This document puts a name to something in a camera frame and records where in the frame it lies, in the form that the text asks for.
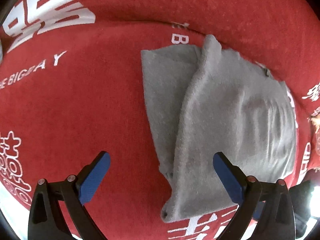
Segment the grey fleece garment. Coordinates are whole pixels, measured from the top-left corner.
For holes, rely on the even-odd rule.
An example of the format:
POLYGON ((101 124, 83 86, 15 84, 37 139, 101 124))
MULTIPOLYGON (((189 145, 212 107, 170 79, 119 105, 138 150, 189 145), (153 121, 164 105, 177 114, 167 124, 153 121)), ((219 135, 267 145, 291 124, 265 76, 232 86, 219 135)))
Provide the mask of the grey fleece garment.
POLYGON ((161 217, 172 223, 230 207, 213 168, 222 152, 247 175, 274 182, 293 171, 296 121, 285 82, 213 35, 202 47, 141 52, 146 112, 171 186, 161 217))

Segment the red wedding blanket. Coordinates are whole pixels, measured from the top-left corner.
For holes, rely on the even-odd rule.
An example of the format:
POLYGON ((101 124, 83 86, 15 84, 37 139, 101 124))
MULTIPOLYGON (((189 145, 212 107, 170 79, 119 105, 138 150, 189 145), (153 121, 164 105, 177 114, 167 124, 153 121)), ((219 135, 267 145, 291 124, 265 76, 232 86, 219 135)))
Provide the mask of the red wedding blanket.
POLYGON ((319 168, 319 18, 306 0, 9 0, 1 185, 13 200, 1 201, 3 216, 18 223, 26 212, 27 239, 82 239, 61 186, 105 151, 110 167, 84 207, 106 239, 218 239, 238 204, 172 223, 161 217, 171 186, 159 170, 141 61, 143 50, 202 47, 208 35, 289 89, 293 171, 258 180, 244 234, 295 238, 300 217, 289 210, 289 190, 319 168))

